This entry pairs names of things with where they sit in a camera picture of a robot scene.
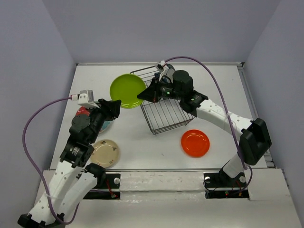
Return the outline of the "lime green plate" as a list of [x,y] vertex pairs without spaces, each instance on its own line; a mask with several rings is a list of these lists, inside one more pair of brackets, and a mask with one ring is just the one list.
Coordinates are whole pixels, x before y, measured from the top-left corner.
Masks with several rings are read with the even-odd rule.
[[146,89],[145,82],[134,74],[118,76],[110,85],[110,97],[113,101],[121,100],[121,107],[133,109],[140,106],[143,100],[137,96]]

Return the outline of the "green rimmed white plate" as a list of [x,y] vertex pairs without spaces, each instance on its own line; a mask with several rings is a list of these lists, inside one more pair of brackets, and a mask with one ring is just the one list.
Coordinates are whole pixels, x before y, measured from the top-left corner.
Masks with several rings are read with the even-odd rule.
[[171,64],[168,64],[167,67],[168,67],[168,70],[167,70],[167,73],[166,73],[165,75],[166,75],[166,76],[170,79],[170,81],[172,82],[172,81],[173,81],[173,74],[174,74],[174,72],[175,72],[175,68],[174,68],[174,66],[171,65]]

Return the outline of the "beige floral plate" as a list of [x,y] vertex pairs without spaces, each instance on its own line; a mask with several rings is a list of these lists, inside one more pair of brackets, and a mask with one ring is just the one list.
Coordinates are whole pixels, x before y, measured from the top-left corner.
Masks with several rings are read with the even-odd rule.
[[92,163],[103,168],[109,168],[119,161],[120,150],[112,140],[104,139],[93,145],[94,151],[90,157]]

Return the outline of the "orange plate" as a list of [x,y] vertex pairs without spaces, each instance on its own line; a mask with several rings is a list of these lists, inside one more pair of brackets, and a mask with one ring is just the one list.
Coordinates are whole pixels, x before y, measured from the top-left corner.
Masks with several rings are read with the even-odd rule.
[[183,151],[194,158],[204,156],[210,149],[208,136],[197,129],[186,131],[182,135],[180,143]]

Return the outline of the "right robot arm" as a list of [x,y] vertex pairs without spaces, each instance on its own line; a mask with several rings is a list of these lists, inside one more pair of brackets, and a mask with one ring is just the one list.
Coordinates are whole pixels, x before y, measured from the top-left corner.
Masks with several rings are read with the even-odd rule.
[[162,98],[178,100],[183,111],[232,135],[237,143],[237,153],[219,172],[218,180],[223,186],[230,186],[244,169],[256,165],[272,145],[263,119],[244,118],[229,112],[226,106],[215,104],[194,89],[192,77],[184,70],[174,71],[171,76],[156,74],[137,97],[151,103]]

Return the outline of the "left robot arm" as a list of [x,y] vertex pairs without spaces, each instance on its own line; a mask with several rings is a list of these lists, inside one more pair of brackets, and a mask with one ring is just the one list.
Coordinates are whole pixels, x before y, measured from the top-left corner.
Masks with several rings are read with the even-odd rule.
[[30,212],[18,219],[23,228],[63,228],[71,224],[84,196],[93,187],[99,188],[105,183],[105,168],[87,161],[104,122],[119,117],[121,100],[99,99],[81,106],[89,114],[79,114],[72,119],[70,136],[51,181],[46,182],[41,170],[34,165],[45,192]]

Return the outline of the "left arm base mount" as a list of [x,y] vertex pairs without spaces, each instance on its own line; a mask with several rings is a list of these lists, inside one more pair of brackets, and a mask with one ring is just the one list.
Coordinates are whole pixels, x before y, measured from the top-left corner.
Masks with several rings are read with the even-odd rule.
[[84,196],[84,199],[119,200],[121,196],[120,182],[120,173],[107,173],[104,180],[98,179],[97,185]]

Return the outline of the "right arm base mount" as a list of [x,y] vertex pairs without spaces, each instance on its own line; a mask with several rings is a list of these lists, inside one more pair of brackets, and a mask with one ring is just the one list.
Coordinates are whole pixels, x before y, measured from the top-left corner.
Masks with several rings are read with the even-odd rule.
[[219,172],[204,173],[203,186],[206,199],[249,199],[247,180],[243,172],[235,178]]

